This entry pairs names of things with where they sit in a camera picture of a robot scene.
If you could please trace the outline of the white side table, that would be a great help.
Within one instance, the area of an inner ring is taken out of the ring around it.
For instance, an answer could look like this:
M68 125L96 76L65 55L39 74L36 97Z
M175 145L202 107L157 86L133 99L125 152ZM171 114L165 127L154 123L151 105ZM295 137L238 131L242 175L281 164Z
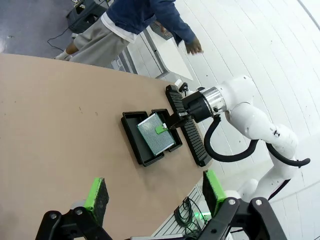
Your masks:
M160 66L161 74L157 78L162 78L167 74L174 74L190 81L194 80L179 53L173 36L169 40L164 40L154 33L150 26L143 31L143 34Z

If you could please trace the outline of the green perforated circuit board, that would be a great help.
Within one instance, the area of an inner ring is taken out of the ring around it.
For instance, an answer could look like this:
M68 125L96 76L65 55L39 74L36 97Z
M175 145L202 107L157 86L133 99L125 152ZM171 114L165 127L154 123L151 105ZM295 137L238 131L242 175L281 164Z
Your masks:
M137 125L138 131L154 156L161 154L175 144L175 141L168 130L161 134L156 133L155 128L162 123L163 122L157 113L153 113Z

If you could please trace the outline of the left forearm in denim sleeve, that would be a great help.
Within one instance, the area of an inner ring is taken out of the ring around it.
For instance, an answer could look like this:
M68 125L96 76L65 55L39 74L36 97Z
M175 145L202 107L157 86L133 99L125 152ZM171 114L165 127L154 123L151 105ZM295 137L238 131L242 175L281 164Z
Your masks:
M185 44L189 45L196 39L196 35L191 30L190 26L182 20L177 11L158 14L157 18L173 35L177 45L179 45L181 41L184 41Z

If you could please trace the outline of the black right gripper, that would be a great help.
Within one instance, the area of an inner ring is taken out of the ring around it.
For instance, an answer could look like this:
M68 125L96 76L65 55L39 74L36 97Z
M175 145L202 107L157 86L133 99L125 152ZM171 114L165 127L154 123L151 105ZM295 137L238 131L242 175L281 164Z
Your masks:
M175 112L169 116L166 123L162 123L155 128L155 132L159 135L168 130L182 128L185 125L200 123L212 116L212 111L208 106L208 102L199 91L196 91L182 99L182 104L186 112Z

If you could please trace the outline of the black slotted board rack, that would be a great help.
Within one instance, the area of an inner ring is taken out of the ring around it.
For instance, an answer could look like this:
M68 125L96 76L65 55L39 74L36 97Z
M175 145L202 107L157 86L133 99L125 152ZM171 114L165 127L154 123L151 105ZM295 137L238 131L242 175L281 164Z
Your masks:
M168 85L166 87L165 94L173 110L173 113L186 112L182 103L182 100L185 97L182 96L175 85ZM188 144L190 152L195 160L195 163L200 167L206 166L212 158L209 156L205 149L204 142L198 131L196 122L193 120L193 123L186 124L184 127L180 128Z

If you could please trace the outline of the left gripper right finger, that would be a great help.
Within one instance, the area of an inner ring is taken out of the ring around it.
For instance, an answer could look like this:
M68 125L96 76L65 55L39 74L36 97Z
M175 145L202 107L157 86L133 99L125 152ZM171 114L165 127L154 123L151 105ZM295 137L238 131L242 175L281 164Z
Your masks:
M211 219L197 240L226 240L231 228L240 228L249 240L288 240L266 198L227 197L213 170L203 172L202 193Z

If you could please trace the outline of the black plastic ESD tray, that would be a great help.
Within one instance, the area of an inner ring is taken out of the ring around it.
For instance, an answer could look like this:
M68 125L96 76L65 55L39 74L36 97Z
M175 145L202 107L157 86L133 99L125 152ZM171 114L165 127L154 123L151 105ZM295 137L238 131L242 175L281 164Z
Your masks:
M166 108L152 109L151 113L152 114L157 113L157 115L159 116L159 118L163 123L166 123L168 118L170 117L169 111ZM171 134L174 140L174 145L170 146L168 149L166 149L166 151L173 152L177 148L181 147L183 143L176 129L168 130L168 132Z
M157 162L165 156L163 152L158 155L154 155L138 130L137 125L147 119L147 117L148 114L146 111L128 111L123 112L121 118L123 128L128 137L137 163L144 167Z

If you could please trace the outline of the person in denim jacket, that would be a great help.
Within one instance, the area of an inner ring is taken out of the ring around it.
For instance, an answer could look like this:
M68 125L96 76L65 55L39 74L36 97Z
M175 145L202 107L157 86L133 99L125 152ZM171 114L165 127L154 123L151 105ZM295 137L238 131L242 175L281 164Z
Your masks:
M114 0L106 12L79 33L55 59L106 67L152 22L160 23L158 14L172 12L179 13L175 0Z

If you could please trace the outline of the person's left hand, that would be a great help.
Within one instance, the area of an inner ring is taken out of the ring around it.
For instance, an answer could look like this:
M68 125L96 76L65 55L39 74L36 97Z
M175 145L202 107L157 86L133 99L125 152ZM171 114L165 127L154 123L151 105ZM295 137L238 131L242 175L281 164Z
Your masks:
M187 54L195 55L203 53L201 43L197 37L191 43L185 43L185 48Z

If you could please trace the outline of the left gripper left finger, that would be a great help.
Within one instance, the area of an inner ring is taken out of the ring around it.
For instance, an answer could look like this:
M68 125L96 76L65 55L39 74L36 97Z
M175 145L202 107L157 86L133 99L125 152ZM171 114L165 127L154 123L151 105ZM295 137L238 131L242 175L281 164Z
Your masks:
M113 240L103 229L109 194L105 179L96 177L83 206L67 213L50 210L43 215L35 240Z

